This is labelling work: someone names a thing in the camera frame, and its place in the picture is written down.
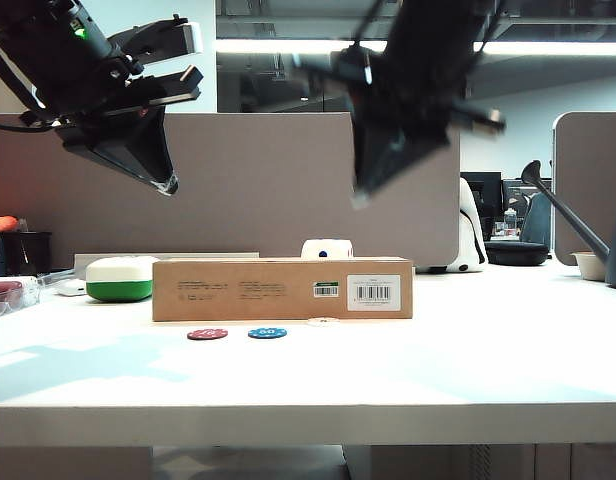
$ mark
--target white bowl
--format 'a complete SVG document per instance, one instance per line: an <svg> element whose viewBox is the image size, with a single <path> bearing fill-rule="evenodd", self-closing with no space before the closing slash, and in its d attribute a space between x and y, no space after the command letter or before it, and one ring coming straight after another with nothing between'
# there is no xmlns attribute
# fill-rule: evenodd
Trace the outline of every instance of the white bowl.
<svg viewBox="0 0 616 480"><path fill-rule="evenodd" d="M592 252L574 252L577 265L584 280L603 282L606 280L606 266Z"/></svg>

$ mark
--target green light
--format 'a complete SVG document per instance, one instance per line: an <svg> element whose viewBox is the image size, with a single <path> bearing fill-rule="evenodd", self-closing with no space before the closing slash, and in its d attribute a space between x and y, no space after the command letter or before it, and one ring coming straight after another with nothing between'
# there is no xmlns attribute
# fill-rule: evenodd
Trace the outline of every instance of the green light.
<svg viewBox="0 0 616 480"><path fill-rule="evenodd" d="M88 38L88 33L86 33L86 29L83 27L75 30L75 35L81 38L82 40L85 40L86 38Z"/></svg>

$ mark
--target red poker chip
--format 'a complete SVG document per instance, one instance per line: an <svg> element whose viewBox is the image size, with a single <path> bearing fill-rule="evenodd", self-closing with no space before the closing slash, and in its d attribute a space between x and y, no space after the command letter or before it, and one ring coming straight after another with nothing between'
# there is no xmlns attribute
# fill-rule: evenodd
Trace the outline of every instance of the red poker chip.
<svg viewBox="0 0 616 480"><path fill-rule="evenodd" d="M189 340L216 340L228 335L228 330L223 328L204 328L190 332L187 337Z"/></svg>

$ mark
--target white label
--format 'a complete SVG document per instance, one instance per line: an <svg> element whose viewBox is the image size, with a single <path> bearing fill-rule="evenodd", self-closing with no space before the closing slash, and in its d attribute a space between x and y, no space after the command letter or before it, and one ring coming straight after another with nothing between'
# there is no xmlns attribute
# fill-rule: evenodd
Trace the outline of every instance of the white label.
<svg viewBox="0 0 616 480"><path fill-rule="evenodd" d="M312 284L312 292L315 298L338 297L339 282L315 282Z"/></svg>
<svg viewBox="0 0 616 480"><path fill-rule="evenodd" d="M348 310L398 312L401 310L401 277L348 275Z"/></svg>

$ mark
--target gray cubicle partition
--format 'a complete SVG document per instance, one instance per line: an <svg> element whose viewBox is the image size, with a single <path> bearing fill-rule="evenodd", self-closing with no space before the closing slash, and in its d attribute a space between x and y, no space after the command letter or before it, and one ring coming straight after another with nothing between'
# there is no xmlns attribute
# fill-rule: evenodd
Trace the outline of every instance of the gray cubicle partition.
<svg viewBox="0 0 616 480"><path fill-rule="evenodd" d="M64 152L52 133L0 132L0 215L51 231L55 267L113 251L296 256L305 239L328 237L418 265L457 254L456 134L355 211L348 114L175 114L166 133L180 179L170 198Z"/></svg>
<svg viewBox="0 0 616 480"><path fill-rule="evenodd" d="M616 112L572 112L557 119L553 175L556 194L610 245L616 222ZM557 258L575 265L570 254L582 250L590 248L555 215Z"/></svg>

